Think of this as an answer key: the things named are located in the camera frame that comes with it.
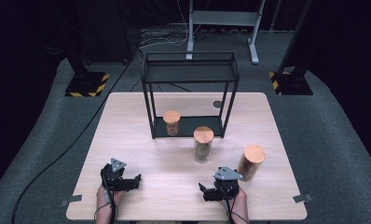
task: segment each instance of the hand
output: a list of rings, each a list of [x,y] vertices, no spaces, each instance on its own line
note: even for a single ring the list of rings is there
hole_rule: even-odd
[[[114,202],[118,205],[119,200],[125,191],[115,191],[114,192]],[[101,185],[96,192],[96,209],[99,209],[96,213],[96,224],[109,224],[110,217],[112,214],[111,204],[107,203],[104,198],[104,187]]]
[[[232,219],[235,224],[246,224],[249,223],[249,212],[247,209],[247,194],[239,187],[239,193],[235,198],[228,201],[229,208],[232,209]],[[224,207],[227,207],[226,202],[220,202]]]

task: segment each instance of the black stand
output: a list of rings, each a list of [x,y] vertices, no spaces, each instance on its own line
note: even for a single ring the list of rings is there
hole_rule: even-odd
[[[81,57],[73,47],[70,36],[62,30],[63,45],[66,57],[75,71],[75,76],[66,88],[67,96],[99,96],[104,89],[108,75],[105,72],[89,72]]]
[[[66,88],[66,96],[98,96],[104,89],[108,75],[104,72],[89,72],[76,50],[76,43],[71,37],[67,21],[61,15],[54,2],[51,3],[54,20],[58,26],[59,38],[66,58],[72,66],[75,76]]]
[[[309,62],[313,56],[314,51],[316,50],[316,46],[318,41],[321,41],[318,36],[315,36],[309,45],[309,48],[305,49],[305,56],[300,64],[298,64],[293,72],[291,73],[284,73],[284,67],[287,65],[288,58],[290,57],[291,51],[293,50],[293,46],[296,42],[296,39],[299,35],[299,31],[303,25],[303,22],[309,12],[310,5],[312,0],[308,0],[305,5],[305,9],[302,13],[301,18],[299,19],[299,23],[296,27],[295,34],[290,42],[290,45],[284,55],[282,60],[281,66],[277,72],[270,72],[270,80],[273,84],[273,89],[275,90],[276,94],[278,95],[313,95],[312,90],[308,82],[305,80],[304,75],[308,70]]]

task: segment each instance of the metal stand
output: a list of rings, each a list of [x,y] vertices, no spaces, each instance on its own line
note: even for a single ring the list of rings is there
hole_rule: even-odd
[[[51,3],[52,13],[58,25],[61,44],[75,76],[66,88],[66,96],[98,96],[101,94],[108,75],[105,72],[89,72],[76,50],[76,43],[70,36],[70,30],[61,18],[60,11]]]
[[[323,39],[322,34],[316,34],[311,40],[309,47],[304,49],[303,60],[297,64],[291,73],[284,73],[284,67],[288,63],[288,59],[293,50],[296,39],[299,35],[299,31],[302,28],[303,22],[308,15],[309,8],[312,0],[308,0],[305,5],[305,9],[299,19],[298,25],[295,30],[295,34],[291,39],[289,47],[285,52],[282,59],[282,63],[279,70],[275,73],[270,72],[269,76],[273,84],[273,89],[278,95],[313,95],[312,90],[308,82],[305,80],[304,75],[308,70],[310,60],[312,59],[313,53],[319,46],[318,43]]]
[[[251,38],[247,39],[247,44],[249,45],[252,63],[258,64],[259,61],[254,43],[258,33],[264,4],[265,0],[261,0],[257,12],[201,11],[194,10],[193,0],[189,0],[189,38],[187,51],[192,51],[194,48],[194,24],[253,26],[253,34]],[[192,59],[192,54],[187,54],[186,58]]]
[[[193,54],[195,58],[185,59],[186,54]],[[153,84],[225,83],[219,114],[216,116],[182,115],[180,132],[175,135],[175,137],[192,137],[199,126],[207,126],[212,129],[215,136],[223,138],[239,79],[239,67],[234,52],[147,52],[142,64],[142,83],[152,138],[171,137],[166,133],[166,124],[162,115],[156,112]],[[232,84],[232,93],[225,113],[224,105],[230,84]]]

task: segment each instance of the cylindrical jar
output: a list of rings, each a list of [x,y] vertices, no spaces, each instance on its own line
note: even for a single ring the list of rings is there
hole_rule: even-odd
[[[194,131],[195,160],[204,163],[209,160],[212,151],[214,133],[206,126],[200,126]]]
[[[168,110],[163,115],[166,124],[166,133],[175,136],[180,132],[180,113],[177,110]]]
[[[242,181],[251,181],[265,160],[265,150],[259,145],[249,145],[243,150],[237,172],[243,175]]]

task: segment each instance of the wire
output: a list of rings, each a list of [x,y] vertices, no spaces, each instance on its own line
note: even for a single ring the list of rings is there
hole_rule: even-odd
[[[227,208],[228,208],[227,217],[229,219],[229,223],[234,224],[234,220],[232,219],[232,215],[231,215],[232,214],[232,211],[229,209],[229,200],[228,199],[226,199],[226,203],[227,203]]]
[[[243,220],[243,221],[246,222],[246,223],[250,223],[250,221],[244,219],[243,217],[241,217],[241,216],[240,216],[239,214],[237,214],[237,213],[231,212],[231,214],[234,214],[235,216],[239,217],[241,220]]]
[[[160,89],[161,91],[163,91],[162,88],[159,86],[159,84],[157,84],[157,86],[159,87],[159,89]]]
[[[132,91],[133,90],[133,88],[135,88],[135,86],[140,82],[140,80],[142,80],[142,78],[139,78],[139,80],[132,86],[132,88],[131,88],[131,90],[130,91]]]
[[[104,190],[106,190],[106,192],[109,191],[108,195],[109,195],[109,201],[111,204],[110,207],[112,209],[112,214],[110,216],[110,224],[113,224],[114,221],[117,219],[117,212],[116,212],[117,205],[116,205],[116,202],[114,201],[114,192],[110,192],[109,188],[107,187],[106,178],[102,177],[102,179],[104,182]]]
[[[113,84],[112,88],[109,90],[109,92],[107,93],[107,95],[104,97],[102,103],[99,105],[98,109],[95,111],[95,113],[93,114],[92,118],[89,120],[89,122],[87,123],[87,125],[84,127],[84,129],[81,131],[81,133],[78,135],[78,137],[76,137],[76,139],[70,144],[70,146],[57,158],[55,159],[54,161],[52,161],[48,166],[46,166],[46,168],[44,168],[39,174],[37,174],[33,179],[32,181],[25,187],[25,189],[22,191],[20,197],[18,198],[18,200],[16,201],[15,205],[14,205],[14,208],[13,208],[13,211],[12,211],[12,215],[11,215],[11,223],[14,224],[15,223],[15,215],[17,213],[17,209],[18,209],[18,205],[20,204],[21,202],[21,199],[23,197],[23,195],[26,193],[26,191],[28,190],[29,187],[31,187],[33,185],[33,183],[35,182],[35,180],[40,177],[48,168],[50,168],[55,162],[57,162],[59,159],[61,159],[75,144],[76,142],[78,141],[78,139],[80,139],[80,137],[83,135],[83,133],[87,130],[87,128],[90,126],[90,124],[92,123],[92,121],[95,119],[95,117],[98,115],[99,111],[102,109],[103,105],[104,105],[104,102],[106,102],[108,96],[110,95],[110,92],[113,90],[113,88],[116,86],[116,84],[118,83],[119,79],[124,75],[125,71],[127,71],[128,67],[130,66],[131,64],[131,61],[128,62],[127,66],[124,68],[124,70],[122,71],[122,73],[119,75],[119,77],[117,78],[116,82]]]
[[[236,201],[236,195],[234,197],[234,202],[232,203],[231,209],[229,209],[229,205],[228,205],[228,211],[229,211],[229,216],[228,217],[229,217],[229,220],[232,220],[232,222],[234,221],[233,218],[232,218],[232,211],[234,209],[235,201]]]
[[[186,89],[186,88],[184,88],[184,87],[181,87],[181,86],[177,86],[177,85],[175,85],[175,84],[173,84],[173,83],[168,83],[168,84],[171,85],[171,86],[174,86],[174,87],[180,88],[180,89],[182,89],[182,90],[184,90],[184,91],[189,91],[189,92],[191,92],[190,90],[188,90],[188,89]]]
[[[181,45],[183,45],[187,41],[187,39],[188,39],[188,28],[186,27],[186,19],[183,16],[183,13],[182,13],[182,9],[180,7],[179,0],[176,0],[176,2],[177,2],[177,6],[179,8],[179,12],[180,12],[180,15],[182,17],[183,23],[185,25],[185,38],[183,40],[179,40],[179,41],[171,41],[169,38],[163,37],[162,40],[166,40],[166,42],[152,43],[152,44],[148,44],[148,45],[145,45],[145,46],[141,46],[139,48],[142,49],[142,48],[146,48],[146,47],[150,47],[150,46],[154,46],[154,45],[161,45],[161,44],[173,44],[174,46],[181,46]]]
[[[209,8],[209,4],[210,4],[210,0],[208,1],[208,4],[206,5],[206,9],[205,9],[205,11],[207,11],[208,10],[208,8]],[[198,28],[197,29],[195,29],[195,31],[194,31],[194,34],[196,34],[197,33],[197,31],[198,31],[198,29],[200,28],[200,26],[201,26],[201,24],[198,26]]]
[[[177,36],[183,37],[182,31],[178,29],[170,31],[169,33],[164,33],[163,35],[153,35],[153,32],[151,31],[142,32],[142,34],[144,35],[144,37],[140,41],[140,44],[145,44],[145,45],[150,45],[150,43],[154,43],[154,41],[157,41],[157,40],[168,40],[169,42],[171,42],[172,38],[175,38]]]
[[[101,210],[103,207],[106,207],[106,206],[109,205],[109,204],[110,204],[110,203],[106,203],[106,204],[100,206],[98,209],[96,209],[95,214],[93,215],[93,220],[96,221],[96,215],[98,214],[99,210]]]

